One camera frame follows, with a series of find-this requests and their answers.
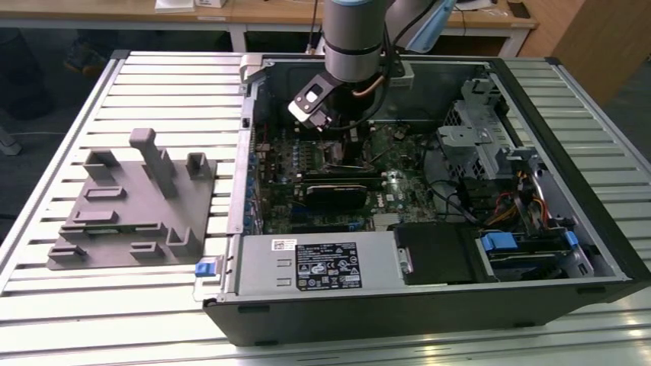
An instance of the desk leg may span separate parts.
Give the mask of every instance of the desk leg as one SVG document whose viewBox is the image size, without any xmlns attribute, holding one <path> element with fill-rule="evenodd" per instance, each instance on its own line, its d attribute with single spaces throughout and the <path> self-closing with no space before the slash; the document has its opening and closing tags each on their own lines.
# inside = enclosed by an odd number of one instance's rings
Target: desk leg
<svg viewBox="0 0 651 366">
<path fill-rule="evenodd" d="M 529 34 L 528 28 L 512 28 L 511 36 L 507 38 L 501 50 L 499 51 L 499 57 L 517 57 L 521 45 Z"/>
<path fill-rule="evenodd" d="M 229 24 L 228 32 L 230 33 L 230 44 L 233 45 L 233 52 L 244 53 L 246 51 L 246 25 Z"/>
</svg>

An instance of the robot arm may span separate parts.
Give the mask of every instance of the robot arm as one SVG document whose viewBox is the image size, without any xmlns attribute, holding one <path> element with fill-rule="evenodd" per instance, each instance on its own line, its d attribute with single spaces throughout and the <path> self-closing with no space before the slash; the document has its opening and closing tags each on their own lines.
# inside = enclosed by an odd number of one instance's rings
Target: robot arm
<svg viewBox="0 0 651 366">
<path fill-rule="evenodd" d="M 416 52 L 431 50 L 455 3 L 456 0 L 325 0 L 326 71 L 310 80 L 289 104 L 289 112 L 305 127 L 348 130 L 374 114 L 392 77 L 392 62 L 384 62 L 378 73 L 382 48 L 389 55 L 384 61 L 392 58 L 396 45 Z M 364 116 L 380 85 L 380 101 Z M 337 127 L 330 126 L 334 120 Z"/>
</svg>

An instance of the motherboard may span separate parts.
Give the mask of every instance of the motherboard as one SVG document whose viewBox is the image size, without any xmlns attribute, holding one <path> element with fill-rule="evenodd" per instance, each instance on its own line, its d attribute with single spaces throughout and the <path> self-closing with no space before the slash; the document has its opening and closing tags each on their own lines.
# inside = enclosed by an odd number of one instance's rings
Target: motherboard
<svg viewBox="0 0 651 366">
<path fill-rule="evenodd" d="M 293 131 L 256 144 L 262 233 L 384 231 L 437 220 L 423 175 L 431 133 L 380 124 L 354 165 L 333 164 L 334 140 L 301 140 Z"/>
</svg>

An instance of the metal table surface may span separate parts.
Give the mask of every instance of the metal table surface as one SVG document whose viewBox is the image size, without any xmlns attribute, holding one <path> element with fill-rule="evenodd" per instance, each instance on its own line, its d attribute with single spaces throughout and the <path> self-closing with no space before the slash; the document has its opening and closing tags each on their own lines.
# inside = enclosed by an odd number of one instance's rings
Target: metal table surface
<svg viewBox="0 0 651 366">
<path fill-rule="evenodd" d="M 126 148 L 134 127 L 156 128 L 156 144 L 172 159 L 202 151 L 217 160 L 206 246 L 213 254 L 225 250 L 240 57 L 133 52 L 110 60 L 0 248 L 2 364 L 651 363 L 651 289 L 527 329 L 237 348 L 193 301 L 192 265 L 49 271 L 46 254 L 86 177 L 88 149 L 109 147 L 118 159 L 138 159 Z M 507 64 L 651 263 L 648 163 L 563 67 L 539 59 Z"/>
</svg>

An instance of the power supply label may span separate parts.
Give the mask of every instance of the power supply label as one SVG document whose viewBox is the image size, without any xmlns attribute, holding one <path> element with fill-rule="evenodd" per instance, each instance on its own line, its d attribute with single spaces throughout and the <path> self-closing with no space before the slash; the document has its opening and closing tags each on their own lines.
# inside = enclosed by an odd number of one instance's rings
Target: power supply label
<svg viewBox="0 0 651 366">
<path fill-rule="evenodd" d="M 296 288 L 300 291 L 361 288 L 357 244 L 296 244 Z"/>
</svg>

